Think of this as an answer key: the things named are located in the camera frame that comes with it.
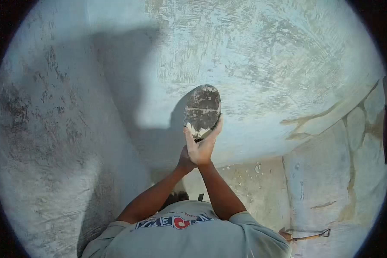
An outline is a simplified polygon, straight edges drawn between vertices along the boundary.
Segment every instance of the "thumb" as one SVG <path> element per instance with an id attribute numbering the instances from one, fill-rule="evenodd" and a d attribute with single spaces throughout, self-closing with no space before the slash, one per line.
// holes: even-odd
<path id="1" fill-rule="evenodd" d="M 194 140 L 194 137 L 192 136 L 191 130 L 189 130 L 187 127 L 184 127 L 184 134 L 185 134 L 185 140 L 186 140 L 186 147 L 189 150 L 192 150 L 196 142 Z"/>
<path id="2" fill-rule="evenodd" d="M 209 139 L 216 139 L 217 136 L 221 133 L 222 131 L 222 125 L 224 124 L 224 116 L 223 114 L 220 115 L 219 117 L 219 120 L 218 120 L 218 124 L 217 126 L 215 127 L 215 129 L 208 135 L 207 138 Z"/>

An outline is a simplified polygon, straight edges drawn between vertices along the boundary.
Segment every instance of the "shirt logo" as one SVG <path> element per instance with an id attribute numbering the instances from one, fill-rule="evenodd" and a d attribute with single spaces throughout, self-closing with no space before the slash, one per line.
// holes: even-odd
<path id="1" fill-rule="evenodd" d="M 183 230 L 192 224 L 201 223 L 209 220 L 214 220 L 214 219 L 205 216 L 205 214 L 200 214 L 198 217 L 196 217 L 195 220 L 184 220 L 180 216 L 149 218 L 147 220 L 139 221 L 136 224 L 135 229 L 144 228 L 144 227 L 171 226 L 178 230 Z"/>

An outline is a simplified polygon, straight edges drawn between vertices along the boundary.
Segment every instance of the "textured wall surface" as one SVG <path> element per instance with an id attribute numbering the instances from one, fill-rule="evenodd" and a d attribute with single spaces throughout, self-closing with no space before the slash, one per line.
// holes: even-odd
<path id="1" fill-rule="evenodd" d="M 331 229 L 328 238 L 294 242 L 294 257 L 353 257 L 374 225 L 387 189 L 383 81 L 347 116 L 284 156 L 291 228 L 300 231 L 294 237 Z"/>
<path id="2" fill-rule="evenodd" d="M 343 1 L 39 1 L 0 70 L 0 198 L 33 257 L 75 257 L 175 165 L 196 86 L 220 92 L 227 165 L 291 151 L 383 74 Z"/>

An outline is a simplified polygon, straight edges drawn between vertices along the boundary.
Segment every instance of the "worker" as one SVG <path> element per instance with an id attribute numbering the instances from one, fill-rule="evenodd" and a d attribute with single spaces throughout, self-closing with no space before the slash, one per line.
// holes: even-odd
<path id="1" fill-rule="evenodd" d="M 247 212 L 214 167 L 211 154 L 222 123 L 221 117 L 216 128 L 198 143 L 184 127 L 186 146 L 174 171 L 130 202 L 117 220 L 86 246 L 82 258 L 290 258 L 287 241 Z M 171 194 L 194 168 L 201 173 L 210 203 L 189 200 L 186 193 Z M 166 205 L 172 199 L 177 201 Z"/>

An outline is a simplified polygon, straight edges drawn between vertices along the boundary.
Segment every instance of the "gray t-shirt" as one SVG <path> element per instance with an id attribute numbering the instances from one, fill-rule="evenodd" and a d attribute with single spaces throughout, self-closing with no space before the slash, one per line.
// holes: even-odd
<path id="1" fill-rule="evenodd" d="M 218 218 L 210 203 L 188 200 L 135 224 L 112 222 L 87 245 L 82 258 L 290 256 L 287 241 L 248 212 L 226 221 Z"/>

